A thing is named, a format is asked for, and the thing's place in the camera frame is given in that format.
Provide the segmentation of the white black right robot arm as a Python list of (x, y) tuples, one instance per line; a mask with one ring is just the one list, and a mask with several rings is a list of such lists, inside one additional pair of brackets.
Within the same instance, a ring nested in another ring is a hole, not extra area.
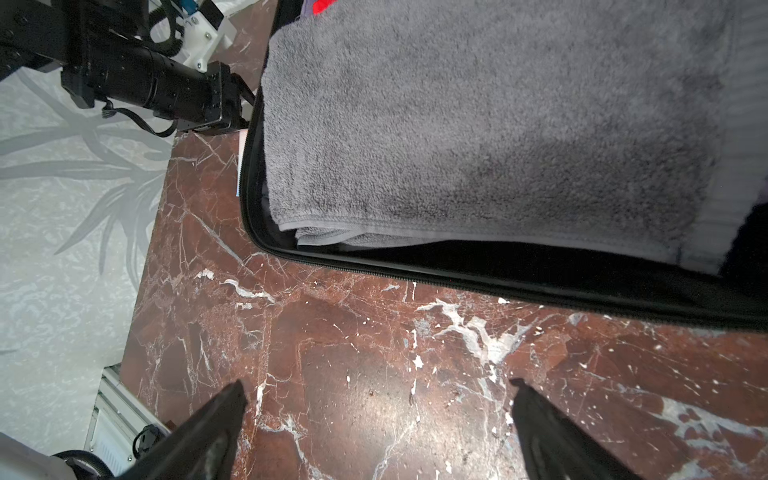
[[(634, 479), (636, 473), (521, 378), (512, 419), (531, 479)], [(185, 423), (123, 473), (125, 479), (228, 479), (247, 400), (241, 381), (224, 387)], [(69, 450), (43, 455), (1, 437), (4, 479), (111, 479), (95, 455)]]

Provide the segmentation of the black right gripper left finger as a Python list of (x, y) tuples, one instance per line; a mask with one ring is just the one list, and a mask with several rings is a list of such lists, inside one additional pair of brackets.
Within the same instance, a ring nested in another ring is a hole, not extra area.
[(247, 398), (237, 380), (123, 473), (122, 479), (229, 479)]

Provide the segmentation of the red t-shirt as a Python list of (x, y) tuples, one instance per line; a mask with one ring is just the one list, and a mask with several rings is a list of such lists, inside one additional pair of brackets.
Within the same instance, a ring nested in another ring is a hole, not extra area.
[(311, 13), (313, 15), (319, 15), (335, 2), (336, 0), (314, 0), (311, 6)]

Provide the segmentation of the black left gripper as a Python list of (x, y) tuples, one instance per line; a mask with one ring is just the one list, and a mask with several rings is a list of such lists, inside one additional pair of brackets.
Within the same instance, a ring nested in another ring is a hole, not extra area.
[(113, 103), (150, 110), (178, 131), (225, 134), (246, 127), (246, 83), (224, 63), (212, 62), (201, 72), (138, 39), (88, 24), (81, 29), (78, 47), (62, 68), (61, 85), (80, 108), (101, 101), (104, 115), (126, 115), (150, 133), (155, 131), (134, 112)]

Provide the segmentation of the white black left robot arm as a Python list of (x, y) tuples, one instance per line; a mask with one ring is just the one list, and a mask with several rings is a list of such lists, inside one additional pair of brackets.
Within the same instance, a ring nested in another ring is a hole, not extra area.
[(4, 1), (1, 76), (59, 70), (81, 109), (123, 115), (166, 138), (246, 129), (256, 96), (230, 67), (210, 59), (235, 31), (211, 1)]

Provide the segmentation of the purple jeans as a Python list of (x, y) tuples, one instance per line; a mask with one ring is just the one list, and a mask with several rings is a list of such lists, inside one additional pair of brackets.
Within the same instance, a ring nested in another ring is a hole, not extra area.
[(300, 10), (300, 17), (301, 18), (312, 17), (314, 15), (314, 4), (315, 4), (315, 0), (303, 0), (301, 10)]

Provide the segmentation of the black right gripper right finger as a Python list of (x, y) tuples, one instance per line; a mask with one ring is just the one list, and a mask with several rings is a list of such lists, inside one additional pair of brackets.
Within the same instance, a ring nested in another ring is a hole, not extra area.
[(512, 419), (530, 479), (636, 479), (638, 475), (522, 379)]

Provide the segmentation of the white blue cream tube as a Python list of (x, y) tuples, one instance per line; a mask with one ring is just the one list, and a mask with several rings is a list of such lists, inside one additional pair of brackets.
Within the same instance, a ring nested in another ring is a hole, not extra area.
[(236, 180), (236, 192), (235, 196), (240, 196), (240, 184), (241, 184), (241, 172), (244, 156), (245, 144), (248, 136), (248, 130), (242, 129), (238, 131), (238, 150), (237, 150), (237, 180)]

